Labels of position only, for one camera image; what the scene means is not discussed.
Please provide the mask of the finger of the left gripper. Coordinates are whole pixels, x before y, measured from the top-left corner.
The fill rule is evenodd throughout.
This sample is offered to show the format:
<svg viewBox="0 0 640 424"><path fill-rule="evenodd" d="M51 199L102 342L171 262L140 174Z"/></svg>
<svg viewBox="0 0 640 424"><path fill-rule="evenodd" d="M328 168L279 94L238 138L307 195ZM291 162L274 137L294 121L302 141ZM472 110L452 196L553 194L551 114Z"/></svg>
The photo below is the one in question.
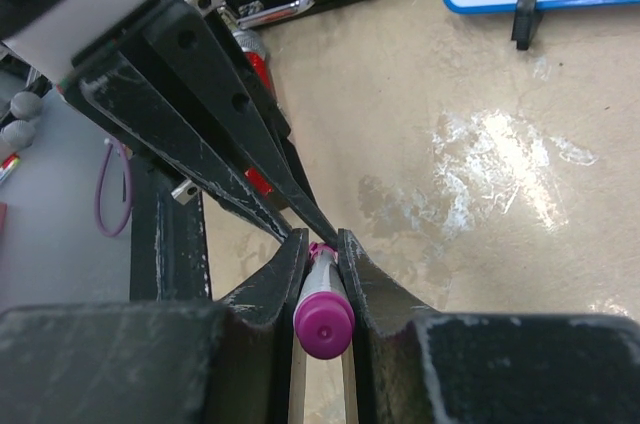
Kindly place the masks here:
<svg viewBox="0 0 640 424"><path fill-rule="evenodd" d="M317 206L269 76L254 69L222 19L169 0L143 39L159 89L252 199L234 197L234 206L275 228L286 223L282 204L334 246L336 231Z"/></svg>
<svg viewBox="0 0 640 424"><path fill-rule="evenodd" d="M141 70L116 52L89 66L79 78L83 97L106 117L185 178L225 211L282 242L292 228L227 163L206 139L211 120L189 89L164 65Z"/></svg>

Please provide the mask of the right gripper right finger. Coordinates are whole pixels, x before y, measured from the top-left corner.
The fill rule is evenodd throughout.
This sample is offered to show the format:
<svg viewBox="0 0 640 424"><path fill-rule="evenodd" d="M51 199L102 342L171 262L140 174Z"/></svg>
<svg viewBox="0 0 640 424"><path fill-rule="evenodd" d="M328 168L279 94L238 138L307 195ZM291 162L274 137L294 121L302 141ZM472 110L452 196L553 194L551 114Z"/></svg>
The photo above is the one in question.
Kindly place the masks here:
<svg viewBox="0 0 640 424"><path fill-rule="evenodd" d="M338 265L356 324L362 423L635 423L639 326L607 314L439 312L349 230Z"/></svg>

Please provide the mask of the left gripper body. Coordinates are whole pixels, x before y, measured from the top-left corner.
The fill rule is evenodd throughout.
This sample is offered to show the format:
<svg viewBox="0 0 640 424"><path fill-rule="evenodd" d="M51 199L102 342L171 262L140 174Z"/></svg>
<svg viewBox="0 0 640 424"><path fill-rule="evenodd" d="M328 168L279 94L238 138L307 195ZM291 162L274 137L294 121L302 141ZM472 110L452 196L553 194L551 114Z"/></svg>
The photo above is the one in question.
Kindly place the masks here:
<svg viewBox="0 0 640 424"><path fill-rule="evenodd" d="M178 77L145 38L153 25L167 23L172 6L188 5L205 16L224 0L145 0L76 53L73 69L57 85L61 96L167 179L181 204L202 188L186 167L186 144L195 131L179 116L186 93Z"/></svg>

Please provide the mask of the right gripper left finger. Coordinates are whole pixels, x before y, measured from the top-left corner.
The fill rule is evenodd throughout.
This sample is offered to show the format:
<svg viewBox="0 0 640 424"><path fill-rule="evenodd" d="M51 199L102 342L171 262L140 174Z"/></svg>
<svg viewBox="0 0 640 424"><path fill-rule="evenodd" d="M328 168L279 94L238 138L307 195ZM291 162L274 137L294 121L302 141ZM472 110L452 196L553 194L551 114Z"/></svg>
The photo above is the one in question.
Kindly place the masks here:
<svg viewBox="0 0 640 424"><path fill-rule="evenodd" d="M218 301L31 306L1 316L5 423L300 423L297 229Z"/></svg>

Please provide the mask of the purple whiteboard marker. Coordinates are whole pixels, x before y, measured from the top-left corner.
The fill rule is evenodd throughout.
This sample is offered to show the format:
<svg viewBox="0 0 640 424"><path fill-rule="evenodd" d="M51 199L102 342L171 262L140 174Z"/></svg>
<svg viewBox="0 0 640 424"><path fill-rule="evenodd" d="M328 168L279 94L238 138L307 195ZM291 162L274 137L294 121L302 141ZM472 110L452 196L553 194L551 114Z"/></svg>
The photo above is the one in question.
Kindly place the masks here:
<svg viewBox="0 0 640 424"><path fill-rule="evenodd" d="M293 314L296 336L305 352L330 360L349 347L355 314L339 274L337 260L327 252L310 257L310 269Z"/></svg>

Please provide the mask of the purple marker cap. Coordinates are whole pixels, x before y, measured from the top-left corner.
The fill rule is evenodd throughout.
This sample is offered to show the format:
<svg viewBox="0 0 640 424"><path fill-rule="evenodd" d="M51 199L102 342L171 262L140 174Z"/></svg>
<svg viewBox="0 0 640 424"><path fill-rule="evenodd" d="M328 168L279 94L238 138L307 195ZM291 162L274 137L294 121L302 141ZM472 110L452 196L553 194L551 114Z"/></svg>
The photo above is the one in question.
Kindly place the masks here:
<svg viewBox="0 0 640 424"><path fill-rule="evenodd" d="M321 253L327 252L333 260L337 260L337 251L326 243L312 242L309 246L309 253L312 259L316 259Z"/></svg>

